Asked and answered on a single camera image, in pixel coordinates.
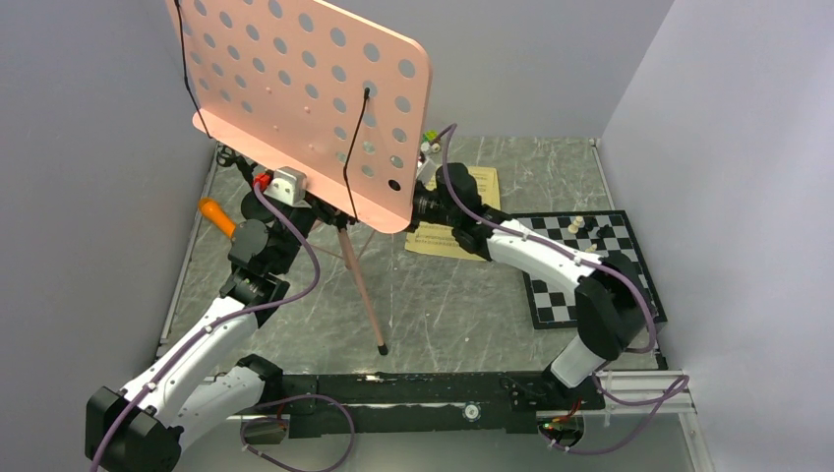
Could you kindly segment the red green brick car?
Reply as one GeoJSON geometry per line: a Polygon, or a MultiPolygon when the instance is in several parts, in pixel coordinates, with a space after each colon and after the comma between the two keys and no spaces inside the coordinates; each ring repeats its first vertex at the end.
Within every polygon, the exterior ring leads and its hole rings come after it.
{"type": "Polygon", "coordinates": [[[423,153],[437,153],[441,150],[438,133],[434,130],[427,131],[422,136],[420,151],[423,153]]]}

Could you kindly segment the yellow sheet music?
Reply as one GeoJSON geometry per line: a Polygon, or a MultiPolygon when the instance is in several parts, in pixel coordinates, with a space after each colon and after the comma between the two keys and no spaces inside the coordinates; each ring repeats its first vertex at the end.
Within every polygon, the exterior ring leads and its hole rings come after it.
{"type": "MultiPolygon", "coordinates": [[[[494,167],[471,166],[468,172],[477,182],[482,202],[501,209],[501,192],[498,170],[494,167]]],[[[466,261],[483,262],[484,259],[467,253],[455,241],[451,228],[439,224],[421,222],[414,232],[405,236],[404,249],[408,252],[466,261]]]]}

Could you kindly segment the orange toy microphone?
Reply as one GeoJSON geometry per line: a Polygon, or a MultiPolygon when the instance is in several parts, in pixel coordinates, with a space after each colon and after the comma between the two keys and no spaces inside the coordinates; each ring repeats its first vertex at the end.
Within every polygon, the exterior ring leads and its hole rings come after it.
{"type": "Polygon", "coordinates": [[[198,202],[198,210],[202,217],[210,221],[227,239],[233,239],[237,224],[217,201],[208,197],[201,198],[198,202]]]}

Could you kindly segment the white chess piece upper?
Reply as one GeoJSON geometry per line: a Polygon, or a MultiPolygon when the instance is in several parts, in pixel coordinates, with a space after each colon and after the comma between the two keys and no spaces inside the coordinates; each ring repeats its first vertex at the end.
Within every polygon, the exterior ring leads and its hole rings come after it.
{"type": "Polygon", "coordinates": [[[577,234],[580,229],[584,227],[584,218],[582,216],[576,216],[568,226],[567,230],[570,234],[577,234]]]}

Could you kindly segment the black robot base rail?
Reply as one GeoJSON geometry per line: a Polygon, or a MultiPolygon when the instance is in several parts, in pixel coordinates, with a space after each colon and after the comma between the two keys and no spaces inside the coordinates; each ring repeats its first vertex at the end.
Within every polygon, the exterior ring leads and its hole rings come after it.
{"type": "Polygon", "coordinates": [[[560,416],[597,412],[606,402],[591,380],[564,389],[540,373],[285,375],[243,409],[282,416],[292,439],[330,434],[500,430],[535,434],[560,416]]]}

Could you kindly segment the pink music stand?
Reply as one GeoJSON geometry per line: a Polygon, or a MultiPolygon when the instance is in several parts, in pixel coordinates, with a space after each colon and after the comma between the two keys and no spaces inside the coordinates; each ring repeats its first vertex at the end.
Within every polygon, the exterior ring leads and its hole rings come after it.
{"type": "Polygon", "coordinates": [[[171,1],[194,126],[380,233],[410,223],[432,81],[415,40],[324,1],[171,1]]]}

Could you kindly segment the black chess piece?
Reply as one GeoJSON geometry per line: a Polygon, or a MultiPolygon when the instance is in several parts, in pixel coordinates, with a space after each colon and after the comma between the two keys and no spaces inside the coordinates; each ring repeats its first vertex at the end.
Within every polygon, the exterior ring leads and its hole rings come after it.
{"type": "Polygon", "coordinates": [[[615,238],[616,232],[613,224],[608,220],[590,218],[585,221],[584,230],[589,239],[615,238]]]}

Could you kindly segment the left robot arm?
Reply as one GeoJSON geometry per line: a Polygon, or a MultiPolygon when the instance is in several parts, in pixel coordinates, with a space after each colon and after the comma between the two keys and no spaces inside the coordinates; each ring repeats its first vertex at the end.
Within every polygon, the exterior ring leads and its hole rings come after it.
{"type": "Polygon", "coordinates": [[[230,240],[232,271],[196,324],[153,365],[119,389],[101,387],[86,408],[85,454],[93,471],[171,471],[182,452],[227,417],[254,409],[276,420],[278,405],[310,415],[320,402],[314,380],[287,381],[280,368],[248,355],[212,382],[210,371],[236,345],[263,327],[276,309],[310,293],[290,296],[281,280],[319,218],[315,206],[284,206],[252,192],[270,222],[233,222],[218,203],[203,198],[201,214],[230,240]]]}

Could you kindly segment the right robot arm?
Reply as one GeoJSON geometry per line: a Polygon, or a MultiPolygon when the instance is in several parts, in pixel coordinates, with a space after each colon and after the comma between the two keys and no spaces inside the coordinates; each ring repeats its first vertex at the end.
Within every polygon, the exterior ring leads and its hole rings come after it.
{"type": "Polygon", "coordinates": [[[485,204],[462,163],[419,165],[411,224],[420,223],[448,227],[461,250],[535,276],[573,304],[577,334],[543,372],[543,395],[555,408],[569,407],[580,384],[627,352],[641,330],[656,338],[634,262],[622,254],[601,257],[571,248],[485,204]]]}

